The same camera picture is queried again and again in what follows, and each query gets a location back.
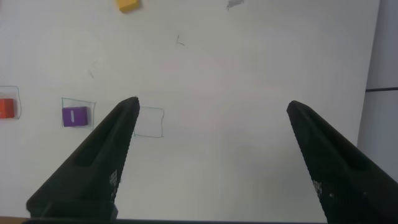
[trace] gray object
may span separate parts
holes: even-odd
[[[239,4],[242,4],[242,3],[244,3],[244,0],[229,0],[226,10],[229,11],[230,8],[237,6]]]

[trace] yellow block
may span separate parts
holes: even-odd
[[[139,7],[139,0],[118,0],[119,9],[128,12]]]

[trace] cube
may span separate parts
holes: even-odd
[[[118,0],[119,10],[123,13],[139,7],[139,0]]]
[[[62,119],[64,127],[86,126],[88,124],[87,107],[62,108]]]
[[[14,113],[14,100],[13,99],[0,99],[0,119],[13,118]]]

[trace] red block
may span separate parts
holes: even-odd
[[[14,100],[0,99],[0,119],[13,118],[14,116]]]

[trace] orange block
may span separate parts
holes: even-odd
[[[0,99],[0,119],[13,118],[14,116],[14,100]]]
[[[139,0],[118,0],[119,10],[129,12],[139,7]]]

